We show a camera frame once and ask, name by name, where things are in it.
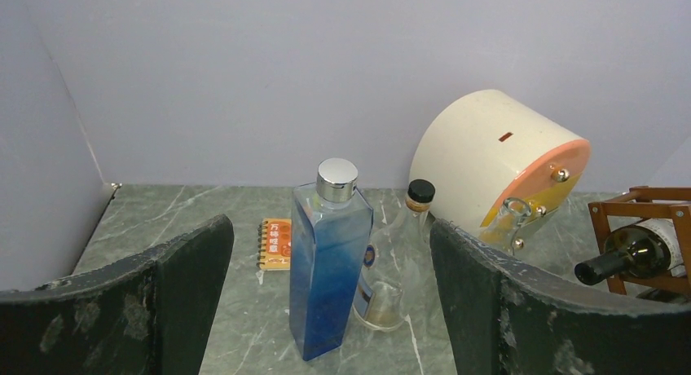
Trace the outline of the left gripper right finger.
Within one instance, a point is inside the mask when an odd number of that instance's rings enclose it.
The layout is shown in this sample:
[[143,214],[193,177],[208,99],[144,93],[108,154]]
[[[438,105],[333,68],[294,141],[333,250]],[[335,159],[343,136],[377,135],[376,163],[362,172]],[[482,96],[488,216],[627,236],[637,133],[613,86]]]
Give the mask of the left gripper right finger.
[[459,374],[687,374],[690,307],[577,285],[439,219],[429,235]]

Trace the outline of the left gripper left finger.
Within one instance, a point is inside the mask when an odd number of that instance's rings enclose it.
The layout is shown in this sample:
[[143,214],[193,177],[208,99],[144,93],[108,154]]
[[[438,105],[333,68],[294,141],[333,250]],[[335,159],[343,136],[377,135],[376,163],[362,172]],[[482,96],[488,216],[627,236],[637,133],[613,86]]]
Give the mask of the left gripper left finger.
[[233,244],[220,214],[105,267],[2,292],[2,373],[198,373]]

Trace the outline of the clear glass bottle black cap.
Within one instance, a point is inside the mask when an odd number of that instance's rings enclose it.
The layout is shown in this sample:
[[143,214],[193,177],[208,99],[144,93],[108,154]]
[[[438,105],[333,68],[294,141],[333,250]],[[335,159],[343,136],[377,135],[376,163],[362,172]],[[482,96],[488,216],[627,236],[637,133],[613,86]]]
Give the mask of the clear glass bottle black cap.
[[352,308],[372,330],[397,329],[419,302],[426,268],[425,221],[435,192],[428,180],[412,180],[394,221],[370,237]]

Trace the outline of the blue square glass bottle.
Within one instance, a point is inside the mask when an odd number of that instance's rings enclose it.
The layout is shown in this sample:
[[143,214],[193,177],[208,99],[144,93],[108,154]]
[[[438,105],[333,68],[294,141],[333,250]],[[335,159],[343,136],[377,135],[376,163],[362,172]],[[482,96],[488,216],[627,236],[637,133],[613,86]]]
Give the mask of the blue square glass bottle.
[[310,361],[343,341],[373,226],[373,209],[344,158],[321,161],[292,192],[289,328]]

